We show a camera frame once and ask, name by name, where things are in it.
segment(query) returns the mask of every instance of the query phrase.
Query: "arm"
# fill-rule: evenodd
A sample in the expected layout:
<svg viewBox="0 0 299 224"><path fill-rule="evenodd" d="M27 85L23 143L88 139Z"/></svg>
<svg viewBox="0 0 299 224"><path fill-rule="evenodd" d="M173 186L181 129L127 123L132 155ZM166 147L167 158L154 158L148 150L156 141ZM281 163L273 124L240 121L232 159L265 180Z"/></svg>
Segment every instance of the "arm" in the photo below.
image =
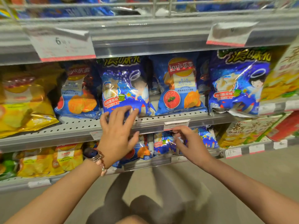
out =
<svg viewBox="0 0 299 224"><path fill-rule="evenodd" d="M299 204L264 184L233 169L210 155L201 137L187 127L176 127L176 137L188 140L185 146L175 139L177 147L195 165L214 176L245 203L266 224L295 224Z"/></svg>
<svg viewBox="0 0 299 224"><path fill-rule="evenodd" d="M111 113L108 124L106 117L109 113L101 116L103 135L97 149L104 155L102 162L106 169L123 158L138 142L139 132L128 140L138 109L134 110L123 124L124 114L130 108L130 106L116 108ZM17 212L6 224L64 223L101 172L102 166L91 160L84 160L81 165Z"/></svg>

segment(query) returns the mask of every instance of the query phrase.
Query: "price label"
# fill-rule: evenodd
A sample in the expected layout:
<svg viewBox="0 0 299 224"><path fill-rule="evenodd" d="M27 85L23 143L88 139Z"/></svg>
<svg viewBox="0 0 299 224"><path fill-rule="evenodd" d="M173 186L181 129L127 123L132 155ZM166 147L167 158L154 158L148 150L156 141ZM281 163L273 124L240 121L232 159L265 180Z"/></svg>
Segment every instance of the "price label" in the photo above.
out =
<svg viewBox="0 0 299 224"><path fill-rule="evenodd" d="M172 121L172 122L165 122L164 123L164 131L169 131L174 127L178 127L178 126L189 126L189 119L185 119L185 120L178 120L178 121Z"/></svg>
<svg viewBox="0 0 299 224"><path fill-rule="evenodd" d="M273 148L274 149L281 149L281 148L286 148L288 146L288 140L283 139L280 142L274 142Z"/></svg>
<svg viewBox="0 0 299 224"><path fill-rule="evenodd" d="M242 155L242 149L241 148L230 148L225 151L225 157L227 159L234 158Z"/></svg>
<svg viewBox="0 0 299 224"><path fill-rule="evenodd" d="M259 106L259 116L273 114L275 110L275 103L264 104Z"/></svg>
<svg viewBox="0 0 299 224"><path fill-rule="evenodd" d="M179 162L184 162L187 161L188 159L185 156L172 156L171 157L171 162L172 163L179 163Z"/></svg>
<svg viewBox="0 0 299 224"><path fill-rule="evenodd" d="M286 101L285 111L294 111L299 109L299 100Z"/></svg>
<svg viewBox="0 0 299 224"><path fill-rule="evenodd" d="M24 31L42 62L96 58L88 31L51 27L26 27Z"/></svg>
<svg viewBox="0 0 299 224"><path fill-rule="evenodd" d="M264 152L264 151L265 151L265 145L264 144L249 146L249 153L250 154L254 154L254 153L258 153L258 152Z"/></svg>
<svg viewBox="0 0 299 224"><path fill-rule="evenodd" d="M125 169L123 166L121 168L109 167L106 174L116 174L116 173L121 173L124 171L125 171Z"/></svg>
<svg viewBox="0 0 299 224"><path fill-rule="evenodd" d="M244 47L258 22L225 22L212 26L207 44Z"/></svg>
<svg viewBox="0 0 299 224"><path fill-rule="evenodd" d="M95 141L98 141L101 139L101 136L102 136L102 132L90 132L90 135L92 136L92 138L95 140Z"/></svg>
<svg viewBox="0 0 299 224"><path fill-rule="evenodd" d="M43 180L39 180L39 181L28 182L28 187L31 189L46 186L46 185L51 185L50 179L43 179Z"/></svg>

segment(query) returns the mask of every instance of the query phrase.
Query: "left hand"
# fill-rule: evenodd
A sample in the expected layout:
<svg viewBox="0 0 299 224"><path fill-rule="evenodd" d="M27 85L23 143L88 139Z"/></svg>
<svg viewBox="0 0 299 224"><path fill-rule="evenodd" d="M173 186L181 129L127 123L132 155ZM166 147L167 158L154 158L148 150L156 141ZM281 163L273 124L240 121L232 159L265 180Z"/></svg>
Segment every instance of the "left hand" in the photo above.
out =
<svg viewBox="0 0 299 224"><path fill-rule="evenodd" d="M100 118L103 135L97 149L104 155L102 160L105 169L123 158L138 142L139 131L135 132L130 140L129 135L139 110L135 109L123 123L125 112L130 109L131 106L114 109L110 114L109 123L106 120L109 112L103 113Z"/></svg>

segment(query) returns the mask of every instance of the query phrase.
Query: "gray tile floor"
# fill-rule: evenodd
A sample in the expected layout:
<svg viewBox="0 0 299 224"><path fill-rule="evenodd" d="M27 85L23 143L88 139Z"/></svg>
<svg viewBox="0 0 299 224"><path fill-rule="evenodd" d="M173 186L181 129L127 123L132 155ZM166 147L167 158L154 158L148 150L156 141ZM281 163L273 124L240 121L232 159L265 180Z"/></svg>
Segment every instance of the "gray tile floor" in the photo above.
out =
<svg viewBox="0 0 299 224"><path fill-rule="evenodd" d="M294 146L223 161L299 201L298 149ZM45 189L0 194L0 223ZM157 224L263 223L218 180L190 162L99 178L65 223L110 224L130 211Z"/></svg>

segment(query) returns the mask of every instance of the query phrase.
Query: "hand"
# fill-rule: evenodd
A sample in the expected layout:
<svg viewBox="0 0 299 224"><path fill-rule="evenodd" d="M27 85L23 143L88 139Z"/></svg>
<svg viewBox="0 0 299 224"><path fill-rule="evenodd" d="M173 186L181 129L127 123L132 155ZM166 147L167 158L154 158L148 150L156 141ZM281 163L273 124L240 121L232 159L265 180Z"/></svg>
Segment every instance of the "hand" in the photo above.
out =
<svg viewBox="0 0 299 224"><path fill-rule="evenodd" d="M130 140L129 135L139 110L135 109L123 123L125 112L130 109L131 106L116 108L110 114L109 123L106 120L109 112L103 113L100 118L103 135L97 149L104 155L105 169L123 158L138 142L139 131Z"/></svg>
<svg viewBox="0 0 299 224"><path fill-rule="evenodd" d="M198 133L193 132L186 126L174 127L172 131L175 133L174 142L176 143L176 147L182 151L184 156L192 163L206 170L207 166L215 160L207 150ZM187 146L185 146L178 137L187 140Z"/></svg>

